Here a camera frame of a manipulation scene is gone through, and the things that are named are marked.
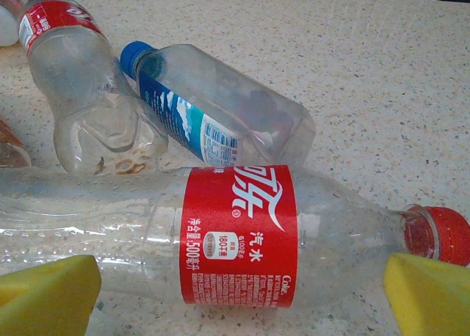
clear plastic bottle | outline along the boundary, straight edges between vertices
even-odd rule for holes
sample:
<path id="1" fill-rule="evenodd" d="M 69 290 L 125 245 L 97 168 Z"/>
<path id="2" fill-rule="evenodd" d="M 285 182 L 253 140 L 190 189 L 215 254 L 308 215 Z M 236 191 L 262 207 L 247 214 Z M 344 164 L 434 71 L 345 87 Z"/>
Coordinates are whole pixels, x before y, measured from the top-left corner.
<path id="1" fill-rule="evenodd" d="M 16 19 L 22 7 L 21 0 L 0 0 L 0 46 L 10 46 L 18 41 Z"/>
<path id="2" fill-rule="evenodd" d="M 31 158 L 24 144 L 11 127 L 0 120 L 0 169 L 28 166 L 31 166 Z"/>
<path id="3" fill-rule="evenodd" d="M 54 114 L 54 145 L 67 172 L 126 174 L 158 167 L 166 132 L 82 6 L 29 0 L 19 32 L 32 77 Z"/>
<path id="4" fill-rule="evenodd" d="M 128 44 L 122 69 L 167 132 L 209 166 L 302 166 L 315 136 L 308 110 L 193 45 Z"/>
<path id="5" fill-rule="evenodd" d="M 203 298 L 209 288 L 200 303 L 313 307 L 380 276 L 392 252 L 470 263 L 459 213 L 386 210 L 285 166 L 87 178 L 6 169 L 0 233 L 4 271 L 93 254 L 104 290 L 161 302 L 194 303 L 192 288 Z"/>

coca-cola logo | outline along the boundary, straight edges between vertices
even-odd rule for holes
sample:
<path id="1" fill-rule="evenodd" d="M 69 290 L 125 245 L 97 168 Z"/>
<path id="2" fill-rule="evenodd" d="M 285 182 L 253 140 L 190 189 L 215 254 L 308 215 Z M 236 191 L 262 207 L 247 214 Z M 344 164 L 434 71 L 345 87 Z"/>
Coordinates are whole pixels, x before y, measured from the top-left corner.
<path id="1" fill-rule="evenodd" d="M 289 275 L 282 276 L 281 295 L 287 294 L 291 288 L 292 278 Z"/>
<path id="2" fill-rule="evenodd" d="M 232 186 L 233 193 L 237 196 L 232 202 L 232 209 L 237 207 L 247 211 L 248 217 L 253 218 L 253 207 L 264 209 L 267 204 L 267 212 L 272 222 L 282 231 L 285 231 L 276 217 L 275 211 L 282 197 L 282 185 L 276 179 L 275 169 L 270 167 L 246 166 L 234 167 L 235 183 Z"/>
<path id="3" fill-rule="evenodd" d="M 72 6 L 66 12 L 75 18 L 85 19 L 86 21 L 89 21 L 90 23 L 96 25 L 96 22 L 93 19 L 93 17 L 90 14 L 88 14 L 88 12 L 85 10 L 81 10 L 78 7 Z"/>

red bottle label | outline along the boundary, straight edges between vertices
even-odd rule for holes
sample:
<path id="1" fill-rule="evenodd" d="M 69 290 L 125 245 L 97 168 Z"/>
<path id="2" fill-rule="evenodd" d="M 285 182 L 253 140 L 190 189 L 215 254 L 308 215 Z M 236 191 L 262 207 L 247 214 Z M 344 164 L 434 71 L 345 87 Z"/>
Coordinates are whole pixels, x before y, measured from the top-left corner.
<path id="1" fill-rule="evenodd" d="M 298 232 L 289 168 L 193 169 L 180 242 L 186 303 L 290 307 Z"/>
<path id="2" fill-rule="evenodd" d="M 26 53 L 38 37 L 59 26 L 84 26 L 102 34 L 83 7 L 66 1 L 43 1 L 27 10 L 21 19 L 20 42 Z"/>

speckled countertop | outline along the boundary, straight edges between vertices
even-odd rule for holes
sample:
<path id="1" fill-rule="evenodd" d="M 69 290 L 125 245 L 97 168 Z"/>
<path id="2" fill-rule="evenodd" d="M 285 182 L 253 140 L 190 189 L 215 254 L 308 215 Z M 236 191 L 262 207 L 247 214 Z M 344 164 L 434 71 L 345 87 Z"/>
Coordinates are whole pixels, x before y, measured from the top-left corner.
<path id="1" fill-rule="evenodd" d="M 417 0 L 77 0 L 116 53 L 192 43 L 303 103 L 317 124 L 306 167 L 387 208 L 470 217 L 470 9 Z M 0 115 L 33 164 L 62 171 L 53 119 L 19 44 L 0 50 Z M 175 142 L 166 167 L 201 165 Z M 103 292 L 129 335 L 397 335 L 380 280 L 318 310 L 167 305 Z"/>

bottle label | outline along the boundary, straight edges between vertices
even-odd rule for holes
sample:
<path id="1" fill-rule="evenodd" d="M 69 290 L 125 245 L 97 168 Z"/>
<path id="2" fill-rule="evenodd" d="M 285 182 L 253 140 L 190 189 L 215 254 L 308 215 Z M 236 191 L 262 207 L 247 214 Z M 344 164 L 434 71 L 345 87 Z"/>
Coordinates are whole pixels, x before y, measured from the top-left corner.
<path id="1" fill-rule="evenodd" d="M 158 114 L 166 131 L 210 166 L 236 166 L 242 138 L 164 85 L 139 74 L 140 96 Z"/>
<path id="2" fill-rule="evenodd" d="M 297 210 L 287 166 L 191 171 L 179 251 L 186 303 L 290 307 L 297 250 Z"/>
<path id="3" fill-rule="evenodd" d="M 38 37 L 60 26 L 84 26 L 102 34 L 92 16 L 78 4 L 43 1 L 27 10 L 20 22 L 20 42 L 26 53 Z"/>

